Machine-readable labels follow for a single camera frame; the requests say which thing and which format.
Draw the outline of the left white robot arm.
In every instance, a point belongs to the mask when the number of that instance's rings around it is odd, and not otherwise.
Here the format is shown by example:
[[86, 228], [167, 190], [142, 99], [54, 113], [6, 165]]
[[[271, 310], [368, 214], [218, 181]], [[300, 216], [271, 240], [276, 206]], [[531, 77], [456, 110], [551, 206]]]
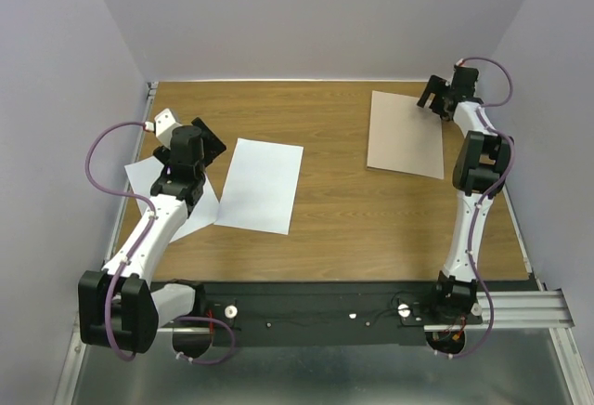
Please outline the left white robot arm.
[[100, 270], [87, 270], [78, 282], [80, 336], [131, 361], [151, 347], [157, 331], [174, 320], [186, 326], [210, 321], [203, 287], [173, 281], [151, 289], [156, 267], [176, 232], [204, 193], [207, 167], [226, 145], [202, 121], [181, 124], [169, 110], [141, 128], [155, 135], [153, 151], [161, 170], [147, 196], [145, 212], [120, 251]]

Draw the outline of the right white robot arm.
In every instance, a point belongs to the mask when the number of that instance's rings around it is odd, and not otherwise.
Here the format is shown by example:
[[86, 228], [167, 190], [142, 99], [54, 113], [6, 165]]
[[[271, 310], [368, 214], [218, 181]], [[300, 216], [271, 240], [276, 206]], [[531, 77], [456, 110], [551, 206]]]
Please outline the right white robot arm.
[[513, 140], [496, 130], [475, 96], [479, 70], [466, 62], [454, 65], [449, 80], [433, 75], [417, 102], [464, 136], [452, 176], [458, 199], [452, 242], [423, 307], [437, 323], [466, 319], [477, 303], [477, 291], [484, 287], [478, 271], [484, 225], [515, 159]]

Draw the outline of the tan paper folder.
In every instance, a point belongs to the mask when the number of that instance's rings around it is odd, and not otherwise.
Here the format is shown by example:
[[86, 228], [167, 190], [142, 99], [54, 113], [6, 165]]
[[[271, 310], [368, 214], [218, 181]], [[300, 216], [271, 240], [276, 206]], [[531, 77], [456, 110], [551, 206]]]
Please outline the tan paper folder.
[[440, 118], [413, 97], [371, 93], [367, 167], [444, 178]]

